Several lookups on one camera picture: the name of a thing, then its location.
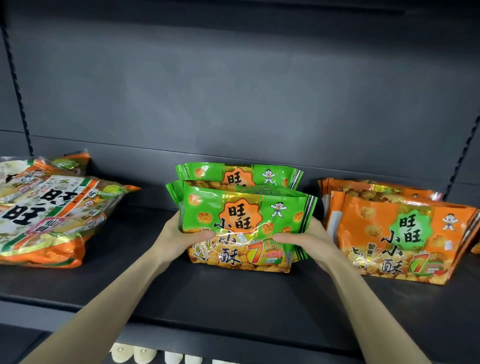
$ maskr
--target shelf surface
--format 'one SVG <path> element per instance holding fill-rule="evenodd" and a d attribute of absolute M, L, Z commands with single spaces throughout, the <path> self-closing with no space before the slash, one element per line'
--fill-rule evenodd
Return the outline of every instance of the shelf surface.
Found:
<path fill-rule="evenodd" d="M 120 206 L 87 243 L 81 267 L 0 266 L 0 300 L 77 311 L 155 241 L 172 215 Z M 480 256 L 466 255 L 445 286 L 366 281 L 432 360 L 480 357 Z M 309 260 L 277 274 L 192 264 L 183 256 L 153 282 L 131 321 L 361 358 L 332 281 Z"/>

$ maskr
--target person's left arm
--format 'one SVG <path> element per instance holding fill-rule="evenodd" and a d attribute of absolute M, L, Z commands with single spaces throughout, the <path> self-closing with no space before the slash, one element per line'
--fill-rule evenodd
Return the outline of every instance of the person's left arm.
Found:
<path fill-rule="evenodd" d="M 101 363 L 154 278 L 186 247 L 213 238 L 212 231 L 183 234 L 179 216 L 177 212 L 166 222 L 147 252 L 21 363 Z"/>

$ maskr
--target person's right arm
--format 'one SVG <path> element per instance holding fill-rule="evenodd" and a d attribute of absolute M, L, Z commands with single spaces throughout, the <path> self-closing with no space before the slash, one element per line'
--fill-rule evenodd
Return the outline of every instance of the person's right arm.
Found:
<path fill-rule="evenodd" d="M 280 243 L 302 246 L 336 286 L 368 364 L 431 364 L 420 348 L 312 218 L 304 234 L 275 234 Z"/>

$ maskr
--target shelf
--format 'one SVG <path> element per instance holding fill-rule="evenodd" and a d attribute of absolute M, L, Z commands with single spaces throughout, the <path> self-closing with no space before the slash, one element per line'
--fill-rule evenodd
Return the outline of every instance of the shelf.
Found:
<path fill-rule="evenodd" d="M 79 268 L 0 266 L 0 323 L 54 331 L 135 261 L 172 214 L 120 206 L 87 243 Z M 480 357 L 480 256 L 465 256 L 446 286 L 366 281 L 431 359 Z M 309 260 L 276 274 L 191 264 L 183 256 L 153 282 L 121 338 L 245 364 L 362 362 L 333 283 Z"/>

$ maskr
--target forearm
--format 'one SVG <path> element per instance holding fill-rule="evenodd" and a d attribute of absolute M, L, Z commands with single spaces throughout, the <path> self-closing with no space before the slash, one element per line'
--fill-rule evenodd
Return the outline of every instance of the forearm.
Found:
<path fill-rule="evenodd" d="M 348 260 L 338 256 L 322 267 L 335 283 L 368 364 L 431 363 Z"/>
<path fill-rule="evenodd" d="M 147 251 L 22 364 L 101 363 L 153 279 L 168 265 Z"/>

